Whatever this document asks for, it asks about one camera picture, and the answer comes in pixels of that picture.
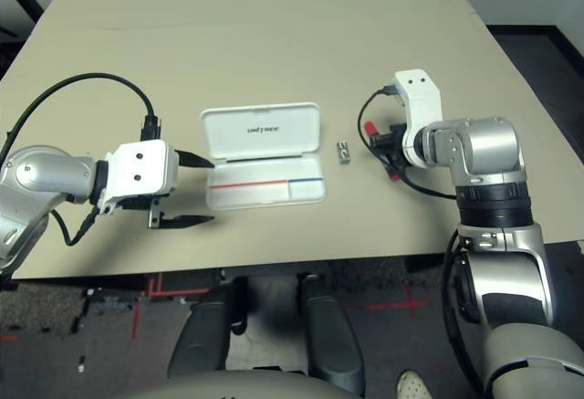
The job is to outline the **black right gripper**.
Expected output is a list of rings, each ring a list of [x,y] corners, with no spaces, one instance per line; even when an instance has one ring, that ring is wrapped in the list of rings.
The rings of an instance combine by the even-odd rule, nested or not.
[[[379,147],[383,151],[401,151],[403,148],[403,136],[407,130],[405,123],[392,124],[389,131],[383,134],[370,136],[370,143],[373,147]],[[386,172],[388,175],[402,175],[405,164],[402,157],[397,152],[387,152]]]

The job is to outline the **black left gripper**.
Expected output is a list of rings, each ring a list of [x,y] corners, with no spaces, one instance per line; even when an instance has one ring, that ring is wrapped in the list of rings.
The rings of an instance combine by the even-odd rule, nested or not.
[[[181,167],[213,169],[214,164],[203,157],[192,153],[176,150]],[[141,195],[125,198],[121,201],[121,208],[132,211],[149,212],[149,228],[182,229],[198,226],[214,220],[211,215],[179,215],[171,219],[161,218],[161,198],[156,195]]]

